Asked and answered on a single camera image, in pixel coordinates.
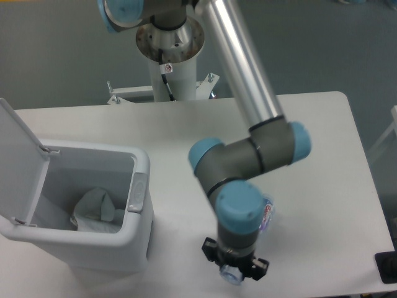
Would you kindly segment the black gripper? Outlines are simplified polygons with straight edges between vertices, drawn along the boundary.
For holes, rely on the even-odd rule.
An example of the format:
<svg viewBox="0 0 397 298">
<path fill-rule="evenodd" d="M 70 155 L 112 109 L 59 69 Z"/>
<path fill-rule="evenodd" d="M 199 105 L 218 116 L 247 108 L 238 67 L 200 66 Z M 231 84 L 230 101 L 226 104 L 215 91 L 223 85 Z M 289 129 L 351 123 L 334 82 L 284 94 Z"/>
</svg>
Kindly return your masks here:
<svg viewBox="0 0 397 298">
<path fill-rule="evenodd" d="M 224 280 L 244 280 L 251 278 L 255 281 L 262 279 L 269 268 L 269 262 L 254 257 L 255 246 L 242 249 L 232 249 L 222 242 L 206 237 L 202 251 L 209 262 L 215 262 Z"/>
</svg>

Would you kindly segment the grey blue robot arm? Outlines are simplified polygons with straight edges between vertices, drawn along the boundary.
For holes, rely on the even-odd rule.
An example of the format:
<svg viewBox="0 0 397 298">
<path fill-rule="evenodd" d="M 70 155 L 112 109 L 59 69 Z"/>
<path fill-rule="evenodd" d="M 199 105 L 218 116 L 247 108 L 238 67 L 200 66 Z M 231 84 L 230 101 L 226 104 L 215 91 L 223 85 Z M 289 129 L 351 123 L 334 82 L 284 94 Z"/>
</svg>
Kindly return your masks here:
<svg viewBox="0 0 397 298">
<path fill-rule="evenodd" d="M 260 280 L 255 255 L 270 214 L 251 179 L 306 158 L 308 131 L 285 118 L 236 1 L 98 1 L 109 32 L 136 29 L 153 97 L 209 111 L 216 125 L 188 159 L 217 222 L 202 251 L 232 284 Z"/>
</svg>

